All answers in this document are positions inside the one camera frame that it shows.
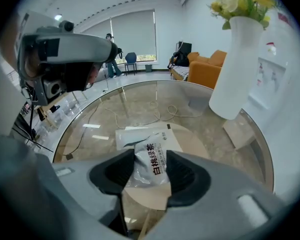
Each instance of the window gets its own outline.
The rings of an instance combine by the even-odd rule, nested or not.
[[[123,14],[103,21],[83,34],[105,38],[111,33],[115,44],[122,49],[122,58],[117,64],[126,63],[128,53],[136,54],[137,62],[152,62],[157,59],[155,11],[145,10]]]

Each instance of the black gripper pad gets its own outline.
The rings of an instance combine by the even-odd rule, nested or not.
[[[134,149],[129,149],[101,164],[89,173],[91,182],[108,195],[121,195],[134,171]]]
[[[191,206],[209,190],[211,177],[201,166],[166,151],[166,173],[171,184],[167,208]]]

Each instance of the blue chair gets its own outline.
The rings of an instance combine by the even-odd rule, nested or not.
[[[137,55],[134,52],[129,52],[125,56],[126,64],[124,64],[125,75],[129,72],[129,65],[133,65],[133,74],[136,75],[137,72]]]

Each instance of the white vase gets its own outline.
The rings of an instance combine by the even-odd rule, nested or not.
[[[213,112],[235,119],[257,77],[259,41],[262,25],[248,17],[232,17],[231,47],[227,53],[209,101]]]

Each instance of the orange sofa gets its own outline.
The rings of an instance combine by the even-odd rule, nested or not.
[[[226,52],[216,50],[210,58],[206,58],[200,56],[198,52],[190,52],[187,56],[190,63],[187,81],[214,89],[226,55]],[[183,80],[173,68],[170,72],[176,80]]]

